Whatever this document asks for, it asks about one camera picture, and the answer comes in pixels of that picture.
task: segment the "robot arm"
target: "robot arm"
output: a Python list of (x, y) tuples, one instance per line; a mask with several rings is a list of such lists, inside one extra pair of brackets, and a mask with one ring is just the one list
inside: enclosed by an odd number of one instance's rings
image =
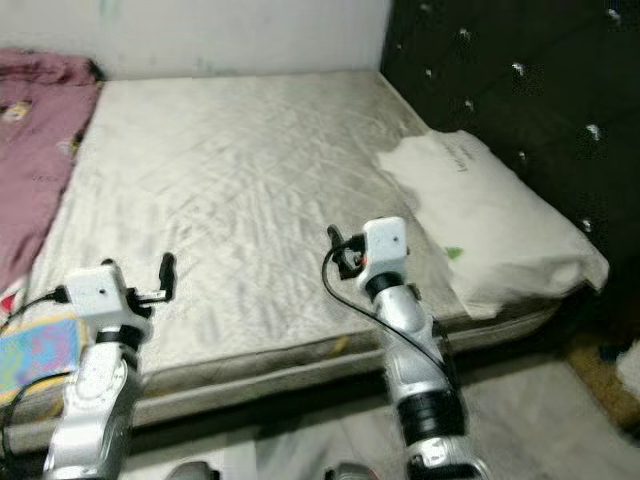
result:
[(355, 251), (352, 266), (332, 226), (332, 250), (338, 254), (333, 260), (341, 278), (356, 278), (377, 320), (396, 333), (385, 340), (386, 378), (402, 425), (409, 478), (488, 478), (467, 438), (462, 396), (434, 339), (433, 315), (417, 289), (405, 283), (405, 232), (399, 217), (367, 222), (361, 235), (342, 242)]
[(152, 334), (153, 310), (146, 305), (173, 298), (174, 263), (173, 255), (165, 254), (160, 290), (147, 295), (128, 289), (111, 261), (67, 279), (69, 300), (95, 344), (65, 386), (64, 411), (49, 446), (45, 480), (117, 479), (142, 389), (137, 352)]

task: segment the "black tufted headboard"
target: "black tufted headboard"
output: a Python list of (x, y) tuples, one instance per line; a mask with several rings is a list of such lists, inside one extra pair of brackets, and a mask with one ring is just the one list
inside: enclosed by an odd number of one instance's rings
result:
[(640, 2), (396, 0), (381, 70), (581, 228), (614, 287), (640, 283)]

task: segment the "mattress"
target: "mattress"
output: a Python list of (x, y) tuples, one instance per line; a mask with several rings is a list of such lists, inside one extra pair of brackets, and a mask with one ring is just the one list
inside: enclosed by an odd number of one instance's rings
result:
[[(162, 254), (174, 253), (176, 297), (156, 308), (142, 347), (136, 425), (381, 367), (379, 333), (323, 291), (331, 223), (351, 234), (372, 218), (407, 220), (408, 276), (454, 349), (526, 335), (556, 305), (470, 320), (432, 262), (437, 247), (373, 166), (425, 131), (374, 72), (108, 82), (29, 297), (105, 258), (129, 286), (157, 288)], [(366, 305), (351, 283), (336, 286)], [(56, 395), (26, 400), (17, 450), (46, 441), (52, 422), (35, 414)]]

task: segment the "blanket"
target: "blanket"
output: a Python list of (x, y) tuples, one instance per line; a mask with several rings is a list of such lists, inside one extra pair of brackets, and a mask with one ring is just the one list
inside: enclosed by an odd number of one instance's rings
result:
[(90, 60), (0, 49), (0, 307), (42, 246), (100, 91)]

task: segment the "wall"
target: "wall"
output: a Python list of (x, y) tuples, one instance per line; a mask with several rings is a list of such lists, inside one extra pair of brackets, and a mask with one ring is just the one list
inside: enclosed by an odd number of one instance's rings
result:
[(0, 46), (114, 78), (377, 69), (391, 0), (0, 0)]

